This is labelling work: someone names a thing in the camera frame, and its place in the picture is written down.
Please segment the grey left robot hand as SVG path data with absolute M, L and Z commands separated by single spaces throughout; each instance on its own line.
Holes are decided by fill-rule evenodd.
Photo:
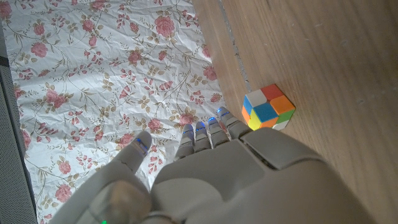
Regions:
M 139 133 L 92 175 L 53 223 L 373 223 L 326 161 L 271 128 L 251 130 L 226 108 L 186 125 L 175 159 L 150 189 L 136 172 L 151 135 Z

